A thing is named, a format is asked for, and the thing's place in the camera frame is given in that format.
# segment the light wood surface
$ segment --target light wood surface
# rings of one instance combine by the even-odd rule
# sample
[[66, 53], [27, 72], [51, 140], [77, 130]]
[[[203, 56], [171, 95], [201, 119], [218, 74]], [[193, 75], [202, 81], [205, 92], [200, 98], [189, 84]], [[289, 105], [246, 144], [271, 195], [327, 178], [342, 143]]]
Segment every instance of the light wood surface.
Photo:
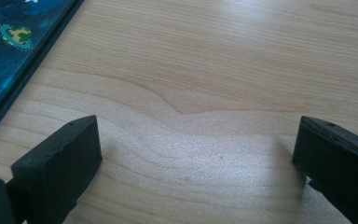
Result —
[[86, 0], [0, 123], [0, 178], [98, 117], [72, 223], [349, 223], [291, 163], [301, 115], [358, 134], [358, 0]]

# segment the table surface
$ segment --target table surface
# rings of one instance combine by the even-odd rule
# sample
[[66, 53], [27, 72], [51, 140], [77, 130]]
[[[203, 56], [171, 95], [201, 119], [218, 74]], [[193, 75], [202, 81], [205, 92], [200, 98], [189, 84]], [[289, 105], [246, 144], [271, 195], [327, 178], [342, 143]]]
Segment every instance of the table surface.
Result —
[[70, 223], [348, 223], [291, 163], [299, 119], [358, 134], [358, 0], [86, 0], [0, 123], [0, 178], [98, 117]]

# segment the blue book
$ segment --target blue book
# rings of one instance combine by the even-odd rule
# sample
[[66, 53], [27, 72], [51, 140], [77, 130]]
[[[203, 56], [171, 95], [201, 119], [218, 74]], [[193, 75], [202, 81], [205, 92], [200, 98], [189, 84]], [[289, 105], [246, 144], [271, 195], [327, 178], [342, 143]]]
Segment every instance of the blue book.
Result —
[[83, 0], [0, 0], [0, 120]]

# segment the wood grain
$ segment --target wood grain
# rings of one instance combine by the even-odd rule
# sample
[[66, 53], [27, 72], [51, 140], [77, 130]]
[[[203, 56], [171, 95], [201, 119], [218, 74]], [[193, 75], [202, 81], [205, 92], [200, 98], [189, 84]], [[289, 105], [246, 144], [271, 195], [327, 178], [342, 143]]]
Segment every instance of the wood grain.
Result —
[[0, 124], [0, 178], [98, 117], [71, 223], [349, 223], [291, 163], [301, 115], [358, 134], [358, 1], [86, 1]]

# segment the blue board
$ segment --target blue board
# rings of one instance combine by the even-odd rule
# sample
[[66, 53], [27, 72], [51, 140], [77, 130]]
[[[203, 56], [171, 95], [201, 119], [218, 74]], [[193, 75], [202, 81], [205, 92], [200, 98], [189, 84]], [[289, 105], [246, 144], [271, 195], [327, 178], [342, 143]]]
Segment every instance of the blue board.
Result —
[[0, 0], [0, 120], [83, 0]]

